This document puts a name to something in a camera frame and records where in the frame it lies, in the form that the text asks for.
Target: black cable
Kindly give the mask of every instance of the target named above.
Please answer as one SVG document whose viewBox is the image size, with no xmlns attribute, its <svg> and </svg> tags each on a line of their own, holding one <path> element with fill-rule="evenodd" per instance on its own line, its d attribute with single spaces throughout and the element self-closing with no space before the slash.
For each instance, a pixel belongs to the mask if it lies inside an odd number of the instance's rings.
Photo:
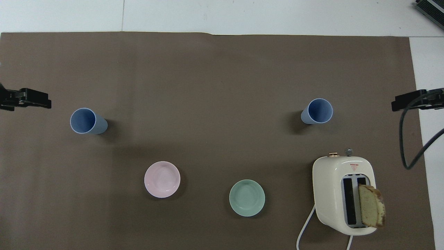
<svg viewBox="0 0 444 250">
<path fill-rule="evenodd" d="M 406 159 L 405 159 L 405 155 L 404 155 L 404 140 L 402 137 L 402 127 L 403 127 L 403 123 L 404 123 L 404 117 L 405 114 L 407 113 L 407 111 L 409 109 L 411 109 L 417 102 L 421 101 L 423 98 L 427 98 L 429 96 L 432 95 L 436 95 L 436 94 L 441 94 L 443 91 L 440 89 L 435 89 L 435 90 L 430 90 L 427 91 L 427 93 L 417 97 L 416 99 L 414 99 L 413 101 L 411 101 L 402 111 L 401 114 L 401 118 L 399 121 L 399 148 L 401 151 L 401 160 L 402 160 L 402 165 L 406 168 L 406 169 L 411 169 L 416 162 L 419 160 L 419 158 L 424 154 L 424 152 L 430 147 L 430 145 L 432 143 L 434 143 L 441 135 L 444 134 L 444 129 L 441 129 L 438 133 L 436 133 L 432 138 L 430 138 L 430 140 L 421 148 L 421 150 L 418 152 L 418 154 L 415 156 L 415 158 L 413 159 L 413 161 L 407 165 Z"/>
</svg>

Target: toaster power cord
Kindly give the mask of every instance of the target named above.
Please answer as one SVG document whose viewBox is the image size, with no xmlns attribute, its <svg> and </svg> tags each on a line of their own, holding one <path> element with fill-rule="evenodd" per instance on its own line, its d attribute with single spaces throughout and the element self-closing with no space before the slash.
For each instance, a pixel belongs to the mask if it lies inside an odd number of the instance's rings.
<svg viewBox="0 0 444 250">
<path fill-rule="evenodd" d="M 300 250 L 300 249 L 299 249 L 299 241 L 301 240 L 301 236 L 302 236 L 302 234 L 304 233 L 305 228 L 307 227 L 308 222 L 310 221 L 311 217 L 313 216 L 313 213 L 314 213 L 315 207 L 316 207 L 316 206 L 313 205 L 313 209 L 311 209 L 311 212 L 310 212 L 310 214 L 308 215 L 308 218 L 307 218 L 307 220 L 305 221 L 304 226 L 302 227 L 301 232 L 299 233 L 299 236 L 297 237 L 297 241 L 296 241 L 296 249 L 297 249 L 297 250 Z M 351 246 L 351 244 L 352 244 L 352 240 L 353 240 L 353 235 L 350 235 L 349 244 L 347 245 L 347 250 L 350 250 L 350 246 Z"/>
<path fill-rule="evenodd" d="M 407 113 L 407 111 L 409 109 L 411 109 L 417 102 L 421 101 L 422 99 L 427 98 L 429 96 L 434 96 L 436 94 L 441 94 L 442 92 L 443 91 L 440 89 L 433 89 L 433 90 L 427 91 L 427 93 L 420 95 L 416 99 L 413 99 L 413 101 L 411 101 L 402 111 L 401 118 L 399 120 L 399 149 L 401 151 L 402 165 L 407 170 L 411 169 L 416 164 L 416 162 L 418 162 L 419 158 L 424 154 L 424 152 L 430 147 L 430 145 L 432 145 L 432 143 L 434 143 L 441 135 L 444 134 L 444 129 L 441 129 L 432 138 L 430 138 L 430 140 L 421 148 L 421 150 L 419 150 L 418 154 L 415 156 L 415 158 L 412 160 L 412 162 L 409 165 L 407 165 L 407 161 L 406 161 L 405 155 L 404 155 L 404 139 L 402 136 L 402 128 L 403 128 L 403 124 L 404 124 L 405 114 Z"/>
</svg>

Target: bread slice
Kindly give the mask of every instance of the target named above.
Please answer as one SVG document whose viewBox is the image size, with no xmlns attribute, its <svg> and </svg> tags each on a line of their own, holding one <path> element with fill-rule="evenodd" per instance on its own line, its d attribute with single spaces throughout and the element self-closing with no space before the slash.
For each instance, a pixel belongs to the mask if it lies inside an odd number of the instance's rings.
<svg viewBox="0 0 444 250">
<path fill-rule="evenodd" d="M 385 206 L 379 190 L 370 185 L 358 186 L 361 204 L 362 223 L 371 227 L 383 227 L 385 224 Z"/>
</svg>

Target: white cable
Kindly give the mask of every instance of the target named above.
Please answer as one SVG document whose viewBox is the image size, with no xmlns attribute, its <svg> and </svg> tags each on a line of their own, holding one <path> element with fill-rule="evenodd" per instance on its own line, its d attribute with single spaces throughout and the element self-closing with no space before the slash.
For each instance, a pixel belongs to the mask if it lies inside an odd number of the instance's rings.
<svg viewBox="0 0 444 250">
<path fill-rule="evenodd" d="M 299 233 L 299 236 L 297 237 L 297 241 L 296 241 L 296 249 L 297 249 L 297 250 L 300 250 L 300 249 L 299 249 L 299 241 L 301 240 L 302 234 L 304 233 L 305 228 L 307 227 L 308 222 L 310 221 L 311 217 L 313 216 L 313 213 L 314 213 L 314 209 L 315 209 L 315 207 L 316 207 L 316 206 L 313 206 L 313 209 L 311 209 L 311 212 L 310 212 L 310 214 L 308 215 L 308 218 L 307 218 L 307 220 L 305 221 L 305 224 L 304 224 L 304 226 L 302 227 L 301 232 Z M 352 245 L 352 240 L 353 240 L 353 235 L 350 235 L 349 244 L 347 245 L 347 250 L 350 250 L 350 246 Z"/>
<path fill-rule="evenodd" d="M 299 236 L 297 237 L 296 241 L 296 249 L 299 250 L 299 241 L 301 240 L 301 236 L 304 233 L 305 228 L 307 227 L 308 222 L 310 221 L 311 217 L 313 216 L 315 206 L 313 205 L 313 209 L 311 209 L 310 215 L 308 216 L 307 220 L 305 221 L 304 226 L 301 229 L 301 232 L 299 233 Z"/>
<path fill-rule="evenodd" d="M 350 235 L 349 244 L 347 245 L 347 250 L 350 250 L 350 246 L 352 245 L 353 235 Z"/>
</svg>

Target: plate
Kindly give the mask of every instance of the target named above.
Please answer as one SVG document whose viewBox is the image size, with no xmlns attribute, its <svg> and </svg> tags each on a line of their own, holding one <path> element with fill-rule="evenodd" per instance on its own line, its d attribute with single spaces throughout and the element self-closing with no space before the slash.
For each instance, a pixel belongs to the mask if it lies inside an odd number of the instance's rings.
<svg viewBox="0 0 444 250">
<path fill-rule="evenodd" d="M 179 184 L 179 170 L 167 161 L 154 163 L 145 173 L 145 188 L 157 198 L 171 196 L 177 191 Z"/>
<path fill-rule="evenodd" d="M 231 208 L 241 216 L 256 215 L 262 210 L 264 204 L 264 190 L 253 180 L 238 181 L 230 190 Z"/>
</svg>

